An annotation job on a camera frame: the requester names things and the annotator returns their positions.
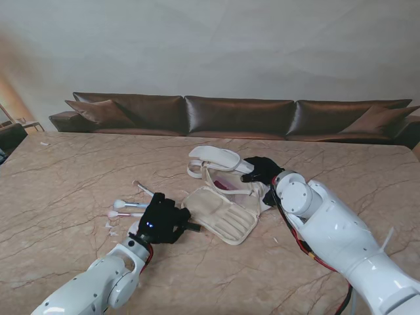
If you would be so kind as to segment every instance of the brush handle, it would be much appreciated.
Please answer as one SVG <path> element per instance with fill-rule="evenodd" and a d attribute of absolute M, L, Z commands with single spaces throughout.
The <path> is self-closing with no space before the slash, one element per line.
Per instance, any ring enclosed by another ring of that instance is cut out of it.
<path fill-rule="evenodd" d="M 143 213 L 130 213 L 130 212 L 119 212 L 119 217 L 135 217 L 135 218 L 141 218 L 143 216 Z"/>
<path fill-rule="evenodd" d="M 143 185 L 141 185 L 141 183 L 138 180 L 135 180 L 133 182 L 133 184 L 137 187 L 139 187 L 141 190 L 143 190 L 144 192 L 146 192 L 149 196 L 153 197 L 154 193 L 151 192 L 149 189 L 147 189 L 146 187 L 144 187 Z"/>
<path fill-rule="evenodd" d="M 145 209 L 149 206 L 148 203 L 126 202 L 126 207 L 142 208 Z"/>

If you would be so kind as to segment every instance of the white wall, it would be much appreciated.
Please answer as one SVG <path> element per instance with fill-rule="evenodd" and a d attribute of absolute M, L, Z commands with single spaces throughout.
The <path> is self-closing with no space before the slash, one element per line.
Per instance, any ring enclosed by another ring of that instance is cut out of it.
<path fill-rule="evenodd" d="M 0 74 L 73 91 L 420 103 L 418 0 L 1 0 Z"/>

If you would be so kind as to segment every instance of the cable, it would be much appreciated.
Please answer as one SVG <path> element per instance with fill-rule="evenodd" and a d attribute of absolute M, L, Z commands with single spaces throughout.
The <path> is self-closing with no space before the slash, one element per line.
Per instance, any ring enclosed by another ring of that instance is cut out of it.
<path fill-rule="evenodd" d="M 142 268 L 142 270 L 140 271 L 140 273 L 143 272 L 144 269 L 146 269 L 146 267 L 148 266 L 148 264 L 150 263 L 150 261 L 152 261 L 153 258 L 153 247 L 151 244 L 148 244 L 148 248 L 147 251 L 149 252 L 149 257 L 147 257 L 146 262 L 144 263 L 144 266 Z"/>
<path fill-rule="evenodd" d="M 297 235 L 297 232 L 296 232 L 296 229 L 290 224 L 289 220 L 287 219 L 287 217 L 284 213 L 284 210 L 283 210 L 282 206 L 280 205 L 280 203 L 278 201 L 278 196 L 277 196 L 276 190 L 274 189 L 274 179 L 273 179 L 272 184 L 270 185 L 270 191 L 271 191 L 272 197 L 274 199 L 274 203 L 276 204 L 276 207 L 277 207 L 278 211 L 280 212 L 280 215 L 282 216 L 284 222 L 286 223 L 287 227 L 289 228 L 291 234 L 295 238 L 295 241 L 297 242 L 297 245 L 299 245 L 299 248 L 301 249 L 301 251 L 303 251 L 309 257 L 314 259 L 318 264 L 330 269 L 333 272 L 337 272 L 336 269 L 329 266 L 323 260 L 321 260 L 319 257 L 317 257 L 315 255 L 315 253 L 312 251 L 312 249 L 310 248 L 310 246 L 305 241 L 302 241 L 302 240 L 299 239 L 299 237 Z M 352 297 L 352 291 L 353 291 L 353 287 L 350 284 L 348 284 L 347 295 L 346 295 L 344 301 L 341 303 L 340 307 L 335 312 L 335 315 L 341 315 L 343 313 L 343 310 L 347 307 L 347 305 L 350 302 L 350 299 Z"/>
<path fill-rule="evenodd" d="M 353 287 L 350 284 L 348 284 L 348 291 L 347 291 L 346 298 L 341 303 L 341 305 L 338 307 L 338 309 L 335 311 L 335 315 L 341 315 L 343 313 L 343 310 L 346 309 L 347 305 L 349 304 L 349 302 L 351 300 L 352 292 L 353 292 Z"/>

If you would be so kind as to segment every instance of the sofa backrest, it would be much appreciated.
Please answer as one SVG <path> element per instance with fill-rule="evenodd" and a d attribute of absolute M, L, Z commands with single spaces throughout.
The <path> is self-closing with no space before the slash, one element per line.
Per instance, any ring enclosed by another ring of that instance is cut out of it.
<path fill-rule="evenodd" d="M 367 100 L 333 102 L 298 100 L 287 135 L 332 135 L 354 123 L 372 106 L 405 108 L 411 100 Z"/>
<path fill-rule="evenodd" d="M 162 129 L 186 133 L 185 99 L 182 96 L 142 94 L 80 93 L 73 96 L 80 102 L 113 100 L 138 128 Z"/>
<path fill-rule="evenodd" d="M 189 133 L 246 131 L 285 135 L 295 113 L 293 100 L 186 96 Z"/>

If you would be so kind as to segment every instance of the sofa cushion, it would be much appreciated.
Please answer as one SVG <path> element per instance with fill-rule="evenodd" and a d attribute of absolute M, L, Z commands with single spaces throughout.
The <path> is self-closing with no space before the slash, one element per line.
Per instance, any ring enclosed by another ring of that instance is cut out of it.
<path fill-rule="evenodd" d="M 188 136 L 202 138 L 285 140 L 284 136 L 272 135 L 270 133 L 247 133 L 239 131 L 199 131 L 197 133 L 189 133 Z"/>
<path fill-rule="evenodd" d="M 295 102 L 186 96 L 190 133 L 235 131 L 285 135 Z"/>
<path fill-rule="evenodd" d="M 140 128 L 113 128 L 113 129 L 97 129 L 92 133 L 107 133 L 117 135 L 149 135 L 149 136 L 172 136 L 179 137 L 183 136 L 182 133 L 177 133 L 170 130 L 159 130 L 159 129 L 140 129 Z"/>
<path fill-rule="evenodd" d="M 135 126 L 113 100 L 96 103 L 67 100 L 66 103 L 85 119 L 91 121 L 97 128 L 130 128 Z"/>
<path fill-rule="evenodd" d="M 380 106 L 372 106 L 359 119 L 340 133 L 370 133 L 384 135 L 387 129 L 398 124 L 419 108 L 420 106 L 413 106 L 391 110 Z"/>
<path fill-rule="evenodd" d="M 185 100 L 182 96 L 142 94 L 102 94 L 74 92 L 76 100 L 100 102 L 113 100 L 139 128 L 165 129 L 186 133 Z"/>
<path fill-rule="evenodd" d="M 335 135 L 307 135 L 307 136 L 286 136 L 290 141 L 309 142 L 342 142 L 342 143 L 367 143 L 367 144 L 392 144 L 392 139 L 385 135 L 369 135 L 366 133 L 349 133 Z"/>
<path fill-rule="evenodd" d="M 329 135 L 339 133 L 372 106 L 405 108 L 411 100 L 368 100 L 363 102 L 297 101 L 288 135 Z"/>

